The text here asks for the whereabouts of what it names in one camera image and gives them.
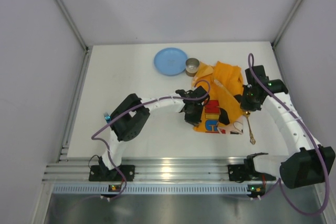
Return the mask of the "orange cartoon mouse cloth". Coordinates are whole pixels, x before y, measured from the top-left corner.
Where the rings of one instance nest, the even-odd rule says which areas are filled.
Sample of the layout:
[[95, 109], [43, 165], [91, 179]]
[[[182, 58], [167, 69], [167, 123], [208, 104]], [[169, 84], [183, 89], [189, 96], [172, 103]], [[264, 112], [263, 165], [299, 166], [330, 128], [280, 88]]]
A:
[[215, 134], [243, 134], [243, 111], [240, 101], [244, 78], [239, 66], [218, 61], [214, 66], [200, 63], [192, 86], [209, 91], [209, 101], [204, 105], [201, 123], [193, 127], [196, 132]]

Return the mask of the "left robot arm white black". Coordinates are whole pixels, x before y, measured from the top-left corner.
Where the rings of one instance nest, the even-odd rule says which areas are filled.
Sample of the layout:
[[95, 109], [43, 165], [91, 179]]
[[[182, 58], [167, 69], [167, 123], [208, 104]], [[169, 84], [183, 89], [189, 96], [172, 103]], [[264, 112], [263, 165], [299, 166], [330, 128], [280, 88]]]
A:
[[194, 90], [176, 90], [170, 95], [159, 98], [141, 99], [135, 93], [128, 95], [110, 114], [106, 126], [92, 136], [98, 135], [106, 128], [110, 129], [110, 139], [101, 140], [107, 147], [99, 157], [99, 169], [103, 175], [109, 175], [121, 165], [122, 154], [126, 143], [137, 137], [145, 126], [151, 113], [155, 110], [163, 112], [184, 113], [184, 121], [192, 126], [199, 126], [204, 105], [209, 101], [209, 89], [202, 86]]

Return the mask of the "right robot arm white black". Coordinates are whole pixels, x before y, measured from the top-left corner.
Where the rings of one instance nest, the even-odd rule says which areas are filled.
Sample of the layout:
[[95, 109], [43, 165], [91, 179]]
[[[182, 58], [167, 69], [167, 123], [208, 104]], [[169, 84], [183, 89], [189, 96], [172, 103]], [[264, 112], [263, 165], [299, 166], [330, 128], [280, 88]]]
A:
[[280, 79], [270, 80], [262, 65], [245, 70], [240, 107], [244, 111], [266, 110], [275, 122], [288, 155], [256, 153], [248, 155], [244, 164], [249, 175], [268, 174], [280, 178], [289, 189], [323, 183], [335, 160], [335, 151], [310, 139], [301, 125], [288, 89]]

